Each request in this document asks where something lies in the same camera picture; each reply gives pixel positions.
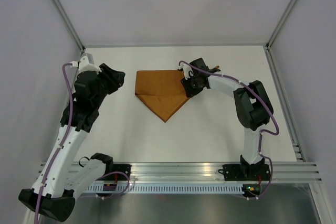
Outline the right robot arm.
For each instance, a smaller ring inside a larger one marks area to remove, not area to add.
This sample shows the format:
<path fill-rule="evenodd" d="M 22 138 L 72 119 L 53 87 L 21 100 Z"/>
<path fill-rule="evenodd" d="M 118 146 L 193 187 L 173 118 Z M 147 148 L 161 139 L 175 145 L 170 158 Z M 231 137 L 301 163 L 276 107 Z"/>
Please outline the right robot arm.
<path fill-rule="evenodd" d="M 221 73 L 219 68 L 210 69 L 202 58 L 190 63 L 180 61 L 178 69 L 184 74 L 181 83 L 187 97 L 192 98 L 204 89 L 213 89 L 234 100 L 238 121 L 244 128 L 244 148 L 239 164 L 227 164 L 219 169 L 224 180 L 269 181 L 272 171 L 261 151 L 262 136 L 263 133 L 270 133 L 265 127 L 275 118 L 262 82 L 242 82 Z"/>

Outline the brown cloth napkin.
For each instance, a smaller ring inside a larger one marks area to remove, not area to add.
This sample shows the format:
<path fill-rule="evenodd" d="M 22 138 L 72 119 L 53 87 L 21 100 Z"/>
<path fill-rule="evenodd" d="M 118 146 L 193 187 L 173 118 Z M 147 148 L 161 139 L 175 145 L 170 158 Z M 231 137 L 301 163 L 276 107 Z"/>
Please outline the brown cloth napkin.
<path fill-rule="evenodd" d="M 179 70 L 140 70 L 136 73 L 136 97 L 163 122 L 202 90 L 194 89 L 191 80 L 185 80 L 184 73 Z"/>

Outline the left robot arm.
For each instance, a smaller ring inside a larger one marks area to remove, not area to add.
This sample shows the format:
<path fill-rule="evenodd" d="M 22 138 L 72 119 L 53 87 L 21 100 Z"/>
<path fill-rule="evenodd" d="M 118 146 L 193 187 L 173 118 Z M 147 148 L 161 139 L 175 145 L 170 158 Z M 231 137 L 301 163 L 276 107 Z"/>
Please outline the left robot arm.
<path fill-rule="evenodd" d="M 22 189 L 18 199 L 33 211 L 34 223 L 42 216 L 64 222 L 71 215 L 77 199 L 96 180 L 114 176 L 113 158 L 95 153 L 87 165 L 73 177 L 69 169 L 82 143 L 99 116 L 99 108 L 106 96 L 124 84 L 125 73 L 106 64 L 84 66 L 82 62 L 63 65 L 77 68 L 79 74 L 73 87 L 64 75 L 69 103 L 62 113 L 55 145 L 41 174 L 29 189 Z"/>

